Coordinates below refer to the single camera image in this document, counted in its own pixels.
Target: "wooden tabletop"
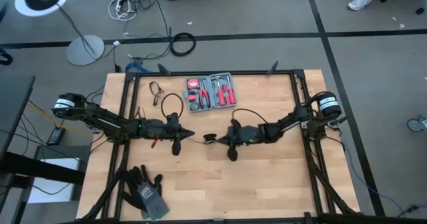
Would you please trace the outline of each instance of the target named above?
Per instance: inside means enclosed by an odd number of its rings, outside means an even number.
[[[310,95],[326,90],[320,70],[305,72]],[[236,108],[257,111],[269,122],[276,122],[293,111],[294,96],[287,75],[235,75],[233,78]],[[152,105],[153,95],[148,85],[151,81],[159,83],[165,95],[181,95],[185,77],[142,77],[139,82],[137,107],[143,110],[141,114],[145,112],[147,118],[165,121],[160,104]],[[108,75],[101,102],[103,108],[119,112],[123,82],[124,74]],[[128,93],[127,103],[130,103],[132,87]],[[179,112],[180,105],[178,98],[168,97],[164,111]],[[193,140],[203,141],[202,136],[207,133],[216,133],[218,137],[226,134],[233,108],[201,113],[189,113],[186,109],[184,106],[179,122],[195,132]],[[262,122],[256,115],[244,111],[236,112],[236,119],[242,125],[256,126]],[[328,136],[339,139],[333,131],[328,131]],[[102,141],[94,143],[93,148]],[[171,142],[158,142],[153,149],[151,143],[145,139],[132,140],[127,167],[144,164],[152,179],[157,174],[163,175],[163,198],[170,212],[162,220],[302,217],[304,212],[316,215],[299,127],[287,131],[274,144],[238,147],[236,162],[228,159],[228,147],[219,143],[204,145],[185,139],[177,157],[171,154]],[[106,143],[91,154],[77,217],[84,216],[104,190],[112,147],[112,143]],[[326,139],[322,147],[330,183],[351,208],[359,210],[342,146]],[[123,147],[119,150],[120,157],[122,151]],[[322,185],[320,193],[327,210]],[[115,197],[114,191],[111,216]],[[121,220],[140,221],[140,211],[124,201]]]

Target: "white shoe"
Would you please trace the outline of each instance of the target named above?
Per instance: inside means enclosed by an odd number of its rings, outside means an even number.
[[[351,3],[348,4],[348,7],[351,10],[354,11],[359,11],[362,8],[364,8],[365,6],[367,6],[367,4],[371,3],[372,0],[354,0]]]

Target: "work glove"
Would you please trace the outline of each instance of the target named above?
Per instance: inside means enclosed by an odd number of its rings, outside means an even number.
[[[154,178],[154,183],[152,183],[148,177],[147,169],[145,165],[141,165],[141,170],[138,167],[133,167],[133,169],[126,171],[123,175],[123,179],[129,188],[129,193],[123,192],[121,197],[127,201],[130,205],[142,210],[143,216],[147,216],[147,208],[142,201],[141,195],[138,192],[139,186],[143,182],[149,183],[150,187],[154,188],[159,195],[161,196],[161,180],[163,179],[162,175],[157,175]]]

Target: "tool kit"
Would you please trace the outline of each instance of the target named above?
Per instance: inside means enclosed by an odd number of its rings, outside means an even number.
[[[230,73],[219,73],[185,80],[184,98],[190,112],[213,108],[234,107],[237,104]]]

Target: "white sticker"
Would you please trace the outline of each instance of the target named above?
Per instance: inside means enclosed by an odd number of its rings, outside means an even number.
[[[323,105],[323,104],[325,104],[327,102],[330,102],[330,101],[336,101],[335,97],[328,97],[326,99],[323,99],[323,100],[319,101],[319,103],[320,103],[320,105]]]
[[[56,101],[56,103],[66,104],[66,105],[68,105],[70,107],[74,107],[74,105],[75,105],[74,102],[68,101],[68,100],[65,100],[65,99],[58,99],[58,101]]]
[[[337,101],[328,102],[328,103],[323,104],[323,105],[320,106],[320,111],[322,111],[325,108],[332,107],[332,106],[335,106],[335,105],[338,105]]]
[[[55,106],[53,108],[68,108],[69,106],[67,105],[62,105],[62,104],[55,104]]]
[[[106,123],[106,124],[108,124],[108,125],[112,125],[113,127],[121,128],[120,126],[118,126],[118,125],[116,125],[116,124],[113,124],[113,123],[111,123],[111,122],[109,122],[109,121],[106,121],[106,120],[103,120],[103,119],[100,119],[100,118],[98,118],[98,120],[99,120],[99,121],[102,121],[103,123]]]

